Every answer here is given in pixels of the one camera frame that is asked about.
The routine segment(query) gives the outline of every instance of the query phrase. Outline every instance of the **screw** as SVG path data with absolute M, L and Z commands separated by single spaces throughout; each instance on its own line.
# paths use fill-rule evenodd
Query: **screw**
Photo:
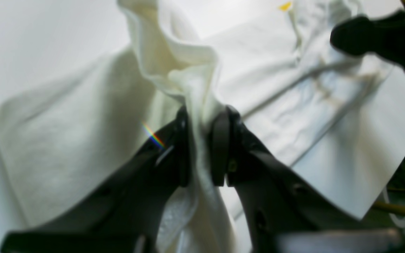
M 237 171 L 237 162 L 234 159 L 231 159 L 228 165 L 228 172 L 236 172 L 236 171 Z

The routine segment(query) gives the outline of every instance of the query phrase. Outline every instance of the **fabric fold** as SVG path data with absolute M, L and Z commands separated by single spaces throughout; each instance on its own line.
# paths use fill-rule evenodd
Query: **fabric fold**
M 131 45 L 0 108 L 0 150 L 30 226 L 65 212 L 186 105 L 192 179 L 167 202 L 160 252 L 236 252 L 213 186 L 207 134 L 230 104 L 275 157 L 292 165 L 384 80 L 389 65 L 329 45 L 356 0 L 294 0 L 201 40 L 172 0 L 118 0 Z

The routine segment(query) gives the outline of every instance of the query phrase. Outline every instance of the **crumpled cloth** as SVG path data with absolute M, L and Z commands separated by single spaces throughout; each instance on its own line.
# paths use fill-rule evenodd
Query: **crumpled cloth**
M 232 218 L 210 177 L 206 136 L 234 106 L 273 155 L 291 166 L 390 66 L 329 44 L 358 0 L 295 0 L 200 40 L 170 0 L 118 0 L 131 45 L 0 108 L 0 151 L 30 226 L 75 205 L 128 161 L 154 131 L 188 109 L 192 172 L 167 202 L 160 252 L 235 252 Z

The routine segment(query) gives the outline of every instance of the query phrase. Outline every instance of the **white backdrop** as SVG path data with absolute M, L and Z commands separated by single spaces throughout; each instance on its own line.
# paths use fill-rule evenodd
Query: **white backdrop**
M 276 1 L 175 2 L 181 4 L 197 33 L 201 37 L 207 37 L 266 11 L 259 7 L 251 9 L 252 2 L 254 6 L 262 3 L 268 8 L 270 3 Z M 398 0 L 365 2 L 368 13 L 375 17 L 390 13 L 398 5 Z M 0 0 L 0 103 L 9 96 L 72 72 L 104 53 L 121 48 L 128 40 L 125 18 L 118 11 L 115 0 Z M 388 111 L 385 107 L 389 105 L 394 107 L 392 113 L 383 115 L 382 112 Z M 359 123 L 347 127 L 350 122 Z M 349 131 L 354 132 L 351 140 L 348 140 Z M 333 141 L 339 136 L 346 136 L 342 144 Z M 370 146 L 370 138 L 375 146 Z M 333 154 L 329 151 L 336 150 L 341 145 L 349 146 L 351 151 L 350 157 L 343 160 L 349 161 L 347 168 L 351 173 L 342 174 L 343 177 L 357 176 L 358 172 L 354 168 L 359 168 L 360 171 L 370 167 L 392 168 L 398 165 L 405 154 L 405 75 L 400 69 L 395 69 L 378 93 L 360 111 L 348 114 L 295 169 L 304 171 L 311 166 L 332 168 L 335 161 L 326 157 L 332 157 Z M 363 153 L 370 150 L 382 150 L 376 153 L 377 160 L 381 162 L 364 159 L 366 156 Z M 325 181 L 320 180 L 319 184 L 323 187 Z M 325 190 L 329 190 L 329 187 L 333 186 L 325 186 Z M 363 194 L 366 194 L 367 189 L 363 188 Z M 23 218 L 14 208 L 15 203 L 8 192 L 4 172 L 0 171 L 0 238 L 5 229 L 23 226 Z M 229 198 L 232 193 L 227 191 L 224 195 Z M 243 220 L 238 226 L 245 231 L 244 216 L 241 219 Z M 241 243 L 247 252 L 249 243 L 244 240 Z

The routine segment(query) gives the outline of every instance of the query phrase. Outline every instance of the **screw hole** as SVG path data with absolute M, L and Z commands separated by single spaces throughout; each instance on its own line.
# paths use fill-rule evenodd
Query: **screw hole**
M 101 195 L 103 195 L 103 196 L 108 196 L 111 193 L 112 193 L 112 190 L 110 188 L 106 188 L 106 189 L 101 191 Z
M 153 149 L 154 149 L 154 144 L 150 144 L 150 145 L 146 146 L 147 151 L 151 151 Z
M 295 191 L 295 194 L 299 195 L 299 194 L 308 194 L 309 190 L 303 186 L 302 184 L 295 184 L 293 186 L 293 189 Z
M 266 231 L 266 219 L 265 219 L 265 215 L 263 214 L 263 212 L 261 210 L 256 211 L 255 219 L 256 219 L 257 229 L 261 232 L 265 232 Z

